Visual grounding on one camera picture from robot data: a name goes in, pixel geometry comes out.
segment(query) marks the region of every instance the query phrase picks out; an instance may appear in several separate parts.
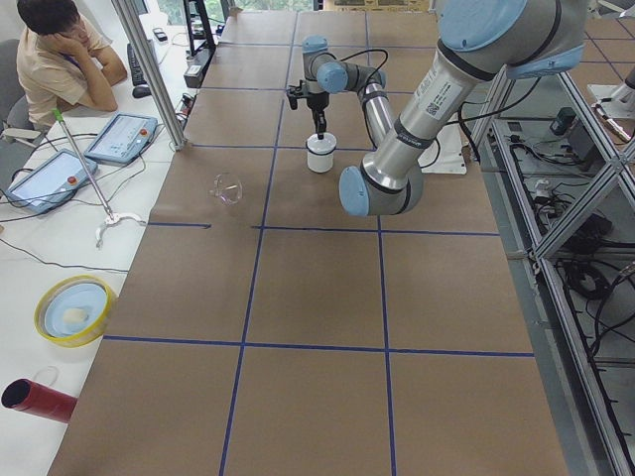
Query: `blue plate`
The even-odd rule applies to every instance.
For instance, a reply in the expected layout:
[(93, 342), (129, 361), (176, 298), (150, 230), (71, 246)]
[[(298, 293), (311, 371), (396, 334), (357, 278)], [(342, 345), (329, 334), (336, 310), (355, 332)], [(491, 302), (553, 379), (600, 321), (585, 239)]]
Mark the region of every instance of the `blue plate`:
[[(81, 283), (59, 293), (49, 304), (44, 316), (44, 329), (53, 337), (78, 334), (99, 318), (107, 303), (106, 290), (94, 283)], [(79, 323), (64, 322), (69, 309), (83, 309), (86, 320)]]

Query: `metal pole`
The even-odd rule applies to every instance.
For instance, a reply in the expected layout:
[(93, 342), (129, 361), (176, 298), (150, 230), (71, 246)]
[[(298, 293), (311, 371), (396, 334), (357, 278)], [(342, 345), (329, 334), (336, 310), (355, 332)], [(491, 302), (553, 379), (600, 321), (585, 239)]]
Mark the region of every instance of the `metal pole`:
[(103, 205), (103, 208), (106, 210), (106, 213), (108, 213), (108, 216), (112, 218), (113, 217), (112, 208), (110, 208), (110, 205), (108, 204), (108, 200), (106, 200), (106, 197), (101, 191), (101, 188), (99, 188), (99, 185), (97, 184), (97, 180), (95, 180), (95, 177), (92, 176), (92, 172), (90, 171), (90, 167), (88, 166), (88, 163), (86, 162), (86, 158), (83, 156), (83, 153), (77, 146), (77, 142), (75, 141), (74, 137), (70, 133), (70, 130), (68, 129), (68, 126), (66, 125), (66, 122), (64, 121), (64, 118), (62, 117), (62, 114), (58, 111), (58, 109), (55, 109), (53, 112), (56, 115), (56, 119), (62, 126), (64, 133), (68, 137), (70, 146), (72, 147), (73, 151), (75, 152), (75, 155), (79, 159), (79, 162), (81, 163), (81, 166), (83, 167), (83, 170), (86, 172), (86, 177), (88, 178), (88, 181), (90, 181), (90, 184), (95, 189), (95, 192), (97, 193), (97, 197), (99, 197), (99, 201)]
[(151, 45), (149, 45), (146, 40), (146, 34), (134, 5), (131, 0), (112, 0), (112, 5), (119, 16), (119, 20), (121, 20), (121, 25), (139, 60), (141, 70), (148, 81), (152, 96), (159, 109), (159, 114), (163, 119), (166, 129), (168, 129), (174, 147), (179, 151), (185, 146), (186, 137), (175, 114), (174, 107), (170, 101), (170, 95), (161, 78), (159, 66), (155, 61), (153, 52), (150, 50)]

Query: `metal shelf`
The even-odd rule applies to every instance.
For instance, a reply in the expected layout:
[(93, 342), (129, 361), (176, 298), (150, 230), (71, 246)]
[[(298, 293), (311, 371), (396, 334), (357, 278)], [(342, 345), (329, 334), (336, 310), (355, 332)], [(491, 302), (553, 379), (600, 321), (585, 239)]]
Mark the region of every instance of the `metal shelf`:
[[(490, 89), (489, 104), (500, 108), (512, 103), (512, 98), (530, 85), (528, 81), (514, 82), (498, 76)], [(529, 104), (521, 103), (506, 111), (505, 117), (484, 119), (474, 131), (481, 139), (479, 144), (486, 141), (486, 149), (507, 173), (511, 198), (529, 237), (529, 255), (535, 263), (535, 272), (544, 277), (549, 289), (612, 470), (618, 476), (631, 475), (635, 457), (635, 398), (627, 390), (635, 382), (635, 322), (621, 327), (620, 333), (606, 333), (600, 351), (593, 356), (589, 342), (596, 337), (593, 316), (598, 301), (588, 300), (571, 289), (563, 277), (563, 263), (567, 263), (563, 260), (579, 260), (579, 255), (572, 252), (575, 248), (571, 238), (594, 213), (613, 223), (613, 230), (605, 239), (635, 241), (632, 238), (635, 237), (635, 144), (617, 150), (567, 74), (550, 78), (541, 86)], [(523, 144), (540, 147), (545, 154), (558, 153), (567, 143), (550, 134), (549, 125), (564, 106), (573, 108), (601, 156), (586, 172), (542, 162), (518, 147), (520, 138)], [(548, 180), (551, 187), (556, 186), (566, 203), (561, 210), (554, 210), (551, 217), (549, 213), (543, 214), (535, 203), (536, 185), (541, 179)], [(593, 259), (599, 259), (598, 256), (608, 265), (597, 266), (603, 267), (612, 281), (617, 274), (613, 268), (620, 270), (632, 263), (635, 249), (603, 247), (595, 256), (588, 255)], [(614, 325), (616, 321), (611, 319), (623, 319), (635, 309), (635, 276), (633, 282), (621, 284), (611, 295), (610, 305), (606, 304), (600, 317), (606, 319), (607, 325)]]

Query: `red cylinder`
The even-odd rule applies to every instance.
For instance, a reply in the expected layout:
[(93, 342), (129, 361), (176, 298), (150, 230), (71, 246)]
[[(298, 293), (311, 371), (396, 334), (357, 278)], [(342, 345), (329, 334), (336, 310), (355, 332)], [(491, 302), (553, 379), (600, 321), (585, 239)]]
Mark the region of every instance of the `red cylinder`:
[(16, 380), (2, 394), (7, 409), (68, 423), (77, 399), (27, 379)]

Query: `window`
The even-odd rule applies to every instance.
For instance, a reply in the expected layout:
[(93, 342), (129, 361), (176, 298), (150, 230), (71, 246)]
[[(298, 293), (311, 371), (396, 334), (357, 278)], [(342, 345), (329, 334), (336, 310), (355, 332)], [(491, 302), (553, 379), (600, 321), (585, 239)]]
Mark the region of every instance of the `window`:
[[(186, 23), (183, 0), (156, 0), (159, 9), (168, 15), (172, 25)], [(235, 0), (235, 5), (243, 10), (297, 10), (310, 11), (314, 0)], [(224, 23), (219, 0), (205, 0), (209, 21)]]

